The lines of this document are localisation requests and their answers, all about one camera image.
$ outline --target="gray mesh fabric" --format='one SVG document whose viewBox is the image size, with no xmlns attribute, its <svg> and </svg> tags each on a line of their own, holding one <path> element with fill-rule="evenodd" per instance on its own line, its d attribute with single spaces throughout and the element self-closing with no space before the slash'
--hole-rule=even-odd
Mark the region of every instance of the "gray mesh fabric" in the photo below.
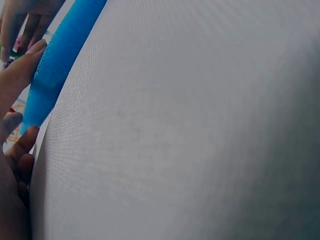
<svg viewBox="0 0 320 240">
<path fill-rule="evenodd" d="M 34 239 L 319 239 L 319 32 L 317 0 L 108 0 L 34 168 Z"/>
</svg>

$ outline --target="gray fabric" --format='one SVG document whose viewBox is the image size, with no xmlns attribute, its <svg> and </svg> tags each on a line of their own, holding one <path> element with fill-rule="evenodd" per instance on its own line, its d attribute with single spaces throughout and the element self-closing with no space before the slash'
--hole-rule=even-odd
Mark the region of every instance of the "gray fabric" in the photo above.
<svg viewBox="0 0 320 240">
<path fill-rule="evenodd" d="M 313 239 L 319 31 L 318 0 L 108 0 L 34 168 L 34 239 Z"/>
</svg>

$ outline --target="textured surface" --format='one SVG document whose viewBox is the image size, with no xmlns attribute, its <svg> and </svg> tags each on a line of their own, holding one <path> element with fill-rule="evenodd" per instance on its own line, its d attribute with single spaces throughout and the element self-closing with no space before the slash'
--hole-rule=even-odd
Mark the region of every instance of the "textured surface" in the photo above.
<svg viewBox="0 0 320 240">
<path fill-rule="evenodd" d="M 45 121 L 107 0 L 76 0 L 49 42 L 31 83 L 21 134 Z"/>
<path fill-rule="evenodd" d="M 317 0 L 109 0 L 34 169 L 34 239 L 319 239 L 319 32 Z"/>
</svg>

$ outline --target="fingernail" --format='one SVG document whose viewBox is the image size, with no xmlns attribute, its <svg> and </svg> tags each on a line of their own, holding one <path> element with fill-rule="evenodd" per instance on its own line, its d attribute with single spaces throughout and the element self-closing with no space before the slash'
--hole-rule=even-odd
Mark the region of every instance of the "fingernail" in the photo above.
<svg viewBox="0 0 320 240">
<path fill-rule="evenodd" d="M 45 39 L 38 41 L 35 45 L 33 45 L 26 54 L 35 54 L 47 46 L 47 42 Z"/>
<path fill-rule="evenodd" d="M 10 50 L 9 48 L 6 48 L 6 47 L 1 47 L 1 61 L 6 63 L 8 62 L 9 60 L 9 57 L 10 57 Z"/>
</svg>

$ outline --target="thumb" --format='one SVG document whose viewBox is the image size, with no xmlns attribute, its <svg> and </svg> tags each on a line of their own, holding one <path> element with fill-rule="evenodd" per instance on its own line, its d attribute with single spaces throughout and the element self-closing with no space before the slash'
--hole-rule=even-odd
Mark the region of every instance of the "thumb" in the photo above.
<svg viewBox="0 0 320 240">
<path fill-rule="evenodd" d="M 44 39 L 38 41 L 24 56 L 0 72 L 0 120 L 30 84 L 46 46 Z"/>
</svg>

